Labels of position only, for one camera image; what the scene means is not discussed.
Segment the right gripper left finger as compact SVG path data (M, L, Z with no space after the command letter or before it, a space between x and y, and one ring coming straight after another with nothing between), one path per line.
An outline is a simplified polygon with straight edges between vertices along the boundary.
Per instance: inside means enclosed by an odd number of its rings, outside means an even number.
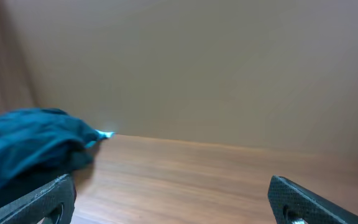
M0 208L0 224L70 224L76 190L65 174Z

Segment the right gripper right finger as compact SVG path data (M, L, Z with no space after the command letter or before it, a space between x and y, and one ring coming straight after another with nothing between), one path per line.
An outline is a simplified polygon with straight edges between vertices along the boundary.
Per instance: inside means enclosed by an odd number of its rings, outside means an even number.
M272 176L268 200L280 224L358 224L357 215L282 176Z

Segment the dark blue shorts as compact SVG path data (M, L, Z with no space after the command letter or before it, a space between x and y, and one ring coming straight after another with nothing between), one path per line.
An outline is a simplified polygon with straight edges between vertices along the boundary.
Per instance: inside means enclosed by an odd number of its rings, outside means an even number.
M0 115L0 187L37 164L85 151L98 138L83 120L60 109L30 108Z

